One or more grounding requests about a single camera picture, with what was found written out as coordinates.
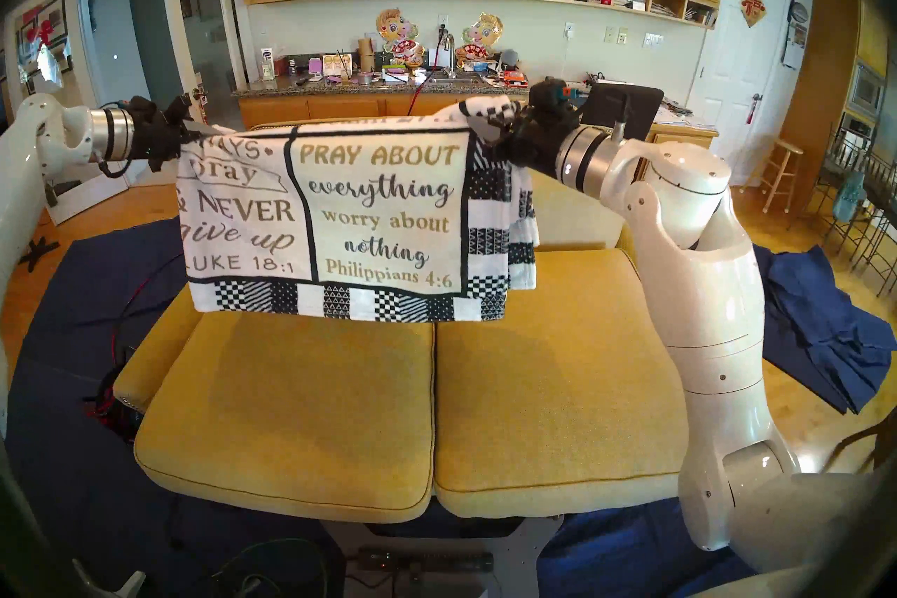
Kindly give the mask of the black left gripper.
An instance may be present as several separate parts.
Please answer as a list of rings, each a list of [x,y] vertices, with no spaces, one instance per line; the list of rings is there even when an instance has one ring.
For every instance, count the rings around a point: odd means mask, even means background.
[[[179,157],[182,146],[206,137],[208,126],[202,121],[185,118],[189,114],[189,98],[176,97],[165,108],[143,97],[128,100],[128,114],[133,121],[133,140],[129,160],[146,160],[153,173],[162,165]]]

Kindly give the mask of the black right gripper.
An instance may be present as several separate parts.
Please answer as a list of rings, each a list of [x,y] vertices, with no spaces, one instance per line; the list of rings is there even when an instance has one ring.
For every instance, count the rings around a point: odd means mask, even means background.
[[[579,128],[580,115],[569,103],[552,108],[528,105],[480,116],[480,137],[500,139],[491,143],[492,164],[528,167],[546,176],[556,175],[562,144]]]

